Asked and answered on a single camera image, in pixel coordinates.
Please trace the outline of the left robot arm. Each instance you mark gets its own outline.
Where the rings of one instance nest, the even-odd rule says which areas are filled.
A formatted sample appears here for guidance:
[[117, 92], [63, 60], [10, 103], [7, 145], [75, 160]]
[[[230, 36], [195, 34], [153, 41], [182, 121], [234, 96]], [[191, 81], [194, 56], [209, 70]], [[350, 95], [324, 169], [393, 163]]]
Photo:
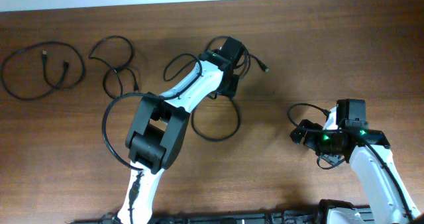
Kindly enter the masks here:
[[140, 100], [125, 141], [131, 176], [118, 223], [150, 221], [159, 181], [182, 149], [191, 113], [207, 96], [235, 95], [234, 70], [245, 54], [242, 42], [228, 37], [221, 48], [196, 56], [193, 70], [172, 89]]

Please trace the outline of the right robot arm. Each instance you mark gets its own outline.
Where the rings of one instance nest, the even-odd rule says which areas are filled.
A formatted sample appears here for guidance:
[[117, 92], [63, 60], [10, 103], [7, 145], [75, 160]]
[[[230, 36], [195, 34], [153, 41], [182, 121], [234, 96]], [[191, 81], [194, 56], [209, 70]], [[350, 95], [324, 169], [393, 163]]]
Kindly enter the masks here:
[[332, 109], [320, 111], [325, 124], [304, 119], [294, 125], [291, 140], [313, 150], [329, 170], [347, 163], [360, 180], [368, 205], [322, 199], [312, 222], [422, 223], [423, 214], [398, 174], [388, 139], [368, 127], [365, 100], [340, 99]]

